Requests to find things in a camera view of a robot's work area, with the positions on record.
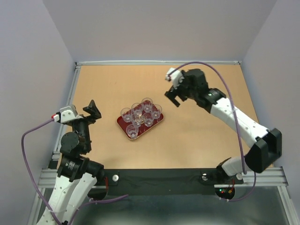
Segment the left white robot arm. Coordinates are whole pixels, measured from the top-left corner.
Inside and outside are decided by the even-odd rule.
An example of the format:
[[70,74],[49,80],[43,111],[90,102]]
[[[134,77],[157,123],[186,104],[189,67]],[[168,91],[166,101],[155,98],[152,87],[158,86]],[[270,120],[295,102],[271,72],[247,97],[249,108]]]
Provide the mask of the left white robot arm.
[[72,130],[60,140],[61,161],[49,205],[38,221],[39,225],[69,225],[91,188],[104,181],[104,166],[86,157],[91,151],[89,125],[102,115],[94,100],[83,110],[88,116],[78,114],[74,105],[68,105],[54,117],[55,121]]

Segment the clear glass group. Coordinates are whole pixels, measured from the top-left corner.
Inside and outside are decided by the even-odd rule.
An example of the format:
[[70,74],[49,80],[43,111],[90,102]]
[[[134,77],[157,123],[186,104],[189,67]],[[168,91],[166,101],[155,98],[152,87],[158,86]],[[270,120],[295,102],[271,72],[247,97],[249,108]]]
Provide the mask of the clear glass group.
[[138,126],[136,126],[134,124],[130,124],[126,127],[126,133],[131,140],[134,140],[137,138],[138,131],[139,131]]
[[132,115],[132,124],[138,128],[144,123],[144,116],[141,112],[135,112]]
[[122,119],[126,123],[130,123],[132,119],[132,109],[131,108],[123,108],[120,112]]

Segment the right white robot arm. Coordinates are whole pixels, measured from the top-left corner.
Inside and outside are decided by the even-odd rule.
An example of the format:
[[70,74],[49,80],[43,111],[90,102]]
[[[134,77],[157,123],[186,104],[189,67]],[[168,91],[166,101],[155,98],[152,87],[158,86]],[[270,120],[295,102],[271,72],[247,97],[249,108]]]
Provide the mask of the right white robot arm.
[[268,129],[260,125],[236,106],[232,106],[225,93],[208,86],[202,70],[179,71],[170,68],[165,79],[172,83],[165,96],[176,106],[180,106],[176,97],[182,101],[195,101],[199,107],[235,131],[250,148],[247,154],[221,162],[214,171],[207,174],[209,181],[215,184],[226,183],[238,173],[262,173],[282,156],[282,133],[276,128]]

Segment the clear glass group back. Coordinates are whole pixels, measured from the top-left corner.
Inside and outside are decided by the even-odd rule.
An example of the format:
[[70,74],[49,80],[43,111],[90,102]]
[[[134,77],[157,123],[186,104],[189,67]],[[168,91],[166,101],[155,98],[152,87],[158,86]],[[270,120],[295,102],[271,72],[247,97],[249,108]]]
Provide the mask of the clear glass group back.
[[131,140],[134,140],[137,138],[138,131],[139,131],[138,126],[136,126],[134,124],[130,124],[126,127],[126,133]]

